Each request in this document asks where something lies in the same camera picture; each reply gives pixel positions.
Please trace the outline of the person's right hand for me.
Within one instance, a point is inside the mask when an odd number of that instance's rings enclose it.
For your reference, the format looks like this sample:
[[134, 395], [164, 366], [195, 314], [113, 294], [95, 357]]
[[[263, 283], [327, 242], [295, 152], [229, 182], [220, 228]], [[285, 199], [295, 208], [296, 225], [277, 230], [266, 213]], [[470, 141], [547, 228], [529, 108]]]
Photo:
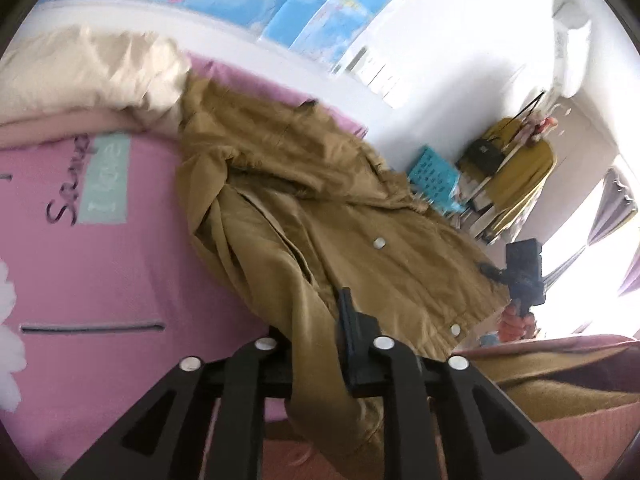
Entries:
[[536, 334], [537, 324], [535, 317], [529, 313], [519, 316], [517, 302], [511, 302], [501, 312], [497, 325], [498, 339], [502, 344], [532, 339]]

